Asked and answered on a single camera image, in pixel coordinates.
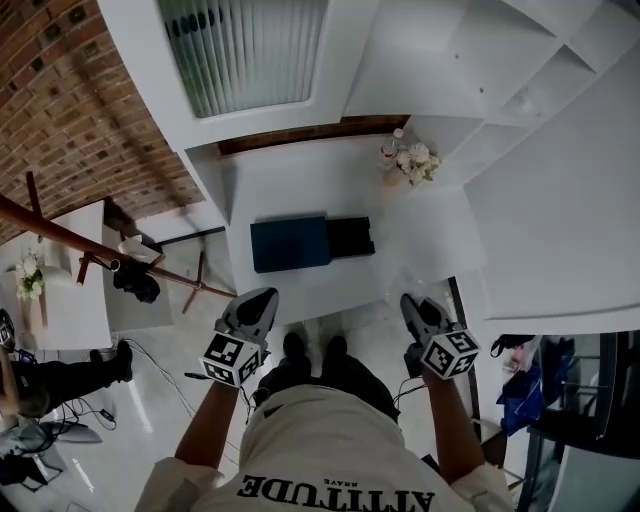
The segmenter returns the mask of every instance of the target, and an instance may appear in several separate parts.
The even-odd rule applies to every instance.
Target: wooden coat rack
[[[7,199],[3,195],[0,195],[0,217],[12,222],[26,231],[31,231],[41,237],[83,253],[84,256],[80,260],[80,271],[77,278],[79,286],[84,284],[87,269],[89,264],[92,262],[101,263],[102,265],[109,267],[114,272],[120,268],[122,263],[139,263],[135,258],[132,258],[127,254],[123,254],[115,249],[111,249],[105,245],[94,242],[93,240],[84,238],[83,236],[63,228],[62,226],[58,226],[57,224],[42,217],[35,180],[33,173],[31,172],[27,173],[27,187],[29,189],[29,197],[33,211],[29,211],[10,199]],[[202,282],[202,270],[205,261],[204,251],[200,253],[200,260],[198,262],[198,279],[196,281],[174,274],[168,270],[158,268],[157,265],[162,261],[162,259],[163,258],[157,258],[149,267],[146,268],[146,273],[154,277],[160,277],[162,279],[193,288],[193,291],[182,310],[183,314],[187,312],[198,292],[209,292],[229,298],[235,298],[237,296],[233,293],[212,288]]]

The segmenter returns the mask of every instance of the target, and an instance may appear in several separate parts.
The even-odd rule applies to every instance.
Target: flower pot
[[[401,183],[406,181],[406,176],[402,173],[400,169],[397,167],[393,167],[392,169],[384,175],[383,181],[385,187],[397,187]]]

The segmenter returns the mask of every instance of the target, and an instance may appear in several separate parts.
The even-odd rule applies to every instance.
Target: black shoe
[[[133,352],[126,341],[118,343],[116,361],[120,366],[118,382],[131,382],[133,380],[133,369],[131,368]]]
[[[104,363],[104,359],[102,359],[100,352],[98,352],[96,349],[89,351],[89,361],[91,361],[92,363],[98,363],[98,364]]]
[[[290,361],[298,361],[305,357],[304,341],[295,332],[290,332],[282,342],[284,357]]]
[[[327,353],[325,357],[334,356],[346,356],[347,355],[347,340],[344,336],[334,336],[327,345]]]

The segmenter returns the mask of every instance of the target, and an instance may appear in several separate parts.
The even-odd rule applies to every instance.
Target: brick wall
[[[27,171],[47,218],[109,196],[134,219],[202,200],[95,0],[0,0],[0,194],[28,206]],[[18,233],[0,219],[0,243]]]

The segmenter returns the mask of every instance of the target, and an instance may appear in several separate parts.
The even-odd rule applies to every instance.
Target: white table
[[[484,263],[461,188],[433,188],[390,203],[375,159],[383,137],[327,139],[247,151],[223,159],[227,230],[238,293],[273,286],[275,324],[380,300],[403,266],[437,282]],[[250,225],[310,215],[369,216],[376,253],[323,267],[257,274]]]
[[[98,243],[117,248],[117,233],[103,225],[104,202],[99,201],[54,220],[56,224]],[[91,264],[84,286],[78,287],[75,279],[80,268],[82,253],[60,244],[44,240],[39,246],[37,237],[23,233],[0,247],[0,271],[15,266],[29,248],[33,252],[44,251],[46,264],[53,264],[71,271],[69,285],[46,284],[47,328],[34,333],[35,346],[40,350],[79,350],[112,346],[111,331],[125,331],[171,325],[171,311],[166,283],[159,282],[161,294],[154,304],[141,304],[135,296],[116,290],[112,274]],[[25,327],[18,299],[15,297],[15,277],[4,275],[0,280],[0,307],[9,311],[18,335]],[[28,336],[22,336],[29,343]]]

